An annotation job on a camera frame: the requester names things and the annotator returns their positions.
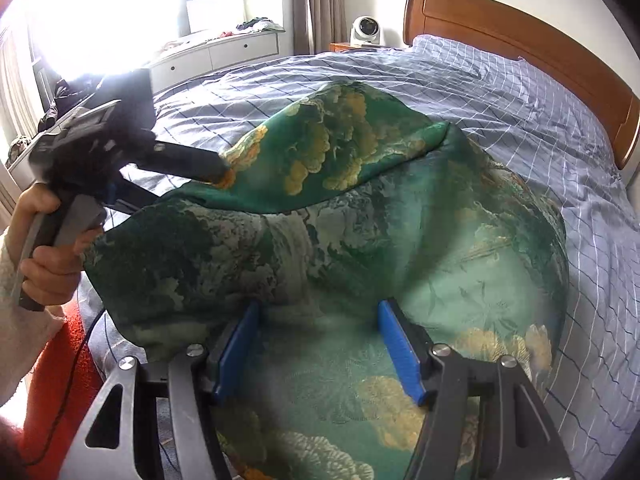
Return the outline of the person's left hand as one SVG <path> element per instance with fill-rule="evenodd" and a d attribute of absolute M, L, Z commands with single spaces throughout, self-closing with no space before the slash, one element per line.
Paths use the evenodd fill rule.
<path fill-rule="evenodd" d="M 23 292 L 43 307 L 62 306 L 72 299 L 82 271 L 81 255 L 103 233 L 102 226 L 82 232 L 71 245 L 39 246 L 18 262 L 37 214 L 50 214 L 61 205 L 44 184 L 35 183 L 17 201 L 6 233 L 6 248 L 14 266 L 24 275 Z"/>

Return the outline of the cream sleeve left forearm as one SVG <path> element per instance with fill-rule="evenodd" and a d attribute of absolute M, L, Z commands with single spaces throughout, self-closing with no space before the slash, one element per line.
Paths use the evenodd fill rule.
<path fill-rule="evenodd" d="M 21 308 L 11 298 L 15 266 L 1 234 L 0 297 L 0 402 L 8 402 L 21 379 L 32 369 L 40 353 L 65 323 L 60 306 L 43 311 Z"/>

